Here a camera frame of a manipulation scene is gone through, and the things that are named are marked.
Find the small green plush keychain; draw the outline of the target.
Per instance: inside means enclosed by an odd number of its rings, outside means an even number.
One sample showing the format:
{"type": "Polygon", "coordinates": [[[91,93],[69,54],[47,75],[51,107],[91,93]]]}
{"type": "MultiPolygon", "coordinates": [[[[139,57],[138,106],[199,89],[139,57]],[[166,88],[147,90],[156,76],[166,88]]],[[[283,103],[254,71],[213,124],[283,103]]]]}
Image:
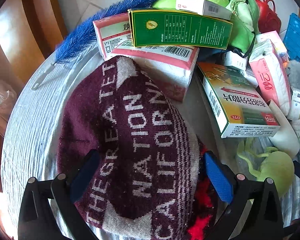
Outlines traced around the small green plush keychain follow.
{"type": "Polygon", "coordinates": [[[252,149],[253,138],[240,141],[237,156],[247,163],[249,173],[257,181],[271,178],[279,197],[284,196],[294,180],[294,164],[291,157],[275,147],[267,147],[266,152],[257,154],[252,149]]]}

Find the green yellow medicine box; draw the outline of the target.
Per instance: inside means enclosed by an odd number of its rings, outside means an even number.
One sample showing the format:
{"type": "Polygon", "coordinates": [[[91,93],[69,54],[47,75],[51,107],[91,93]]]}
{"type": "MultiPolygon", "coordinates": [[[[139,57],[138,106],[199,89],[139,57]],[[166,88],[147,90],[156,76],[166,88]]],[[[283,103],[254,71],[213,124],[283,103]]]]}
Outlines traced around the green yellow medicine box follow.
{"type": "Polygon", "coordinates": [[[222,138],[273,137],[280,124],[242,74],[218,64],[198,62],[199,78],[222,138]]]}

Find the green plush frog toy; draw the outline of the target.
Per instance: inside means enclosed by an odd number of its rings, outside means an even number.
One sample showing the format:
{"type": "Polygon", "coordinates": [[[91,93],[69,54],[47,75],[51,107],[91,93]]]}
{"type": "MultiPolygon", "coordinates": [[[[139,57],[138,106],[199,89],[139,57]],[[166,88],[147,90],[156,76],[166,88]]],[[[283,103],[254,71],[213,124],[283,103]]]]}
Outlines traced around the green plush frog toy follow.
{"type": "MultiPolygon", "coordinates": [[[[199,0],[188,0],[190,12],[199,12],[199,0]]],[[[227,19],[232,23],[229,46],[238,49],[244,57],[251,54],[258,35],[260,10],[255,0],[205,0],[231,13],[227,19]]]]}

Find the grey fluffy plush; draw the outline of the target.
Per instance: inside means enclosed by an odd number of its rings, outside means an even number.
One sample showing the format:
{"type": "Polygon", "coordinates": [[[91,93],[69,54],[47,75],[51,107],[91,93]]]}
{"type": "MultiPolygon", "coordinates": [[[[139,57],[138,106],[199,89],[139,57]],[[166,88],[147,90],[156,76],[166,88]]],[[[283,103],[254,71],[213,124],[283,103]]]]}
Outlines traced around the grey fluffy plush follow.
{"type": "Polygon", "coordinates": [[[300,90],[300,62],[295,60],[289,61],[287,73],[290,85],[300,90]]]}

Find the blue feather duster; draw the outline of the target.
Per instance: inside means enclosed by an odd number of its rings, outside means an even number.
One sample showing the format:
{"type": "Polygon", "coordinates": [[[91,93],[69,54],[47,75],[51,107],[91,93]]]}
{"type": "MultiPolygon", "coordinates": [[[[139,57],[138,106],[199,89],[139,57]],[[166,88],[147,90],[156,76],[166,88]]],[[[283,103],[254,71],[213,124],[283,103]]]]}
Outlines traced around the blue feather duster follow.
{"type": "Polygon", "coordinates": [[[128,15],[129,9],[147,8],[155,1],[156,0],[121,0],[86,19],[56,47],[54,62],[38,76],[31,89],[37,90],[44,79],[55,69],[57,64],[69,63],[71,59],[84,51],[94,41],[100,40],[95,34],[95,22],[104,23],[114,17],[122,18],[128,15]]]}

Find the long white barcode box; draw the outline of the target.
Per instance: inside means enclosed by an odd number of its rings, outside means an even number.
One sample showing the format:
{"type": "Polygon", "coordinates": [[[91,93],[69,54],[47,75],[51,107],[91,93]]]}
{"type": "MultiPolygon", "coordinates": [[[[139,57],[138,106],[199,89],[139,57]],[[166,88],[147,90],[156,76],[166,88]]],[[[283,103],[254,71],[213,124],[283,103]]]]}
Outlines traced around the long white barcode box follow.
{"type": "Polygon", "coordinates": [[[176,0],[177,10],[189,11],[201,16],[231,20],[232,12],[208,0],[176,0]]]}

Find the white cardboard tube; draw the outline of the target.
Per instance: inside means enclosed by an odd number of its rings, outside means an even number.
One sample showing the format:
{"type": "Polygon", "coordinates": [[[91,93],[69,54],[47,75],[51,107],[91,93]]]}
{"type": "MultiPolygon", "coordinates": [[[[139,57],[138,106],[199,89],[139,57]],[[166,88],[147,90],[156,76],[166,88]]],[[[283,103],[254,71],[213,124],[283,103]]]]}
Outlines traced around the white cardboard tube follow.
{"type": "Polygon", "coordinates": [[[280,125],[279,130],[273,137],[269,137],[269,140],[279,151],[285,152],[294,159],[300,150],[298,137],[277,104],[270,100],[268,106],[280,125]]]}

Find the blue plastic crate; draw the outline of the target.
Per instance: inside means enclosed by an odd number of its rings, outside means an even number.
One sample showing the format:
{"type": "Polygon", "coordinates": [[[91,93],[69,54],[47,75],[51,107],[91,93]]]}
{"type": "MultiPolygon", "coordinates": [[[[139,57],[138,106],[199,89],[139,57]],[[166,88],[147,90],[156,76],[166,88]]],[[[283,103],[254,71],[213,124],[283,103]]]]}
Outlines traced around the blue plastic crate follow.
{"type": "Polygon", "coordinates": [[[292,13],[283,43],[291,60],[300,62],[300,18],[292,13]]]}

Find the green rectangular box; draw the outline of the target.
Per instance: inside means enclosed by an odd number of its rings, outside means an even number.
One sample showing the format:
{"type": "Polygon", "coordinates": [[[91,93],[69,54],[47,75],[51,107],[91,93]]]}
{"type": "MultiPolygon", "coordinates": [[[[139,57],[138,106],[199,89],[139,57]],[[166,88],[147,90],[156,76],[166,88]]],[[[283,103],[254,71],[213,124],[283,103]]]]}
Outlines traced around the green rectangular box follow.
{"type": "Polygon", "coordinates": [[[130,31],[135,47],[195,46],[225,50],[233,24],[192,12],[130,9],[130,31]]]}

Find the red mini suitcase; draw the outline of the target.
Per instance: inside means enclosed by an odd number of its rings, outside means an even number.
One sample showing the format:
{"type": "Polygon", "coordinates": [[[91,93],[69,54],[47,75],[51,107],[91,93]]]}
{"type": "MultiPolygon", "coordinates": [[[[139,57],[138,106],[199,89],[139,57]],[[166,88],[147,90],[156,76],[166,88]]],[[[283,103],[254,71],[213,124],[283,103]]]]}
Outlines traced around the red mini suitcase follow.
{"type": "Polygon", "coordinates": [[[258,29],[261,33],[277,31],[280,33],[281,20],[276,14],[276,7],[273,0],[255,0],[260,16],[258,20],[258,29]]]}

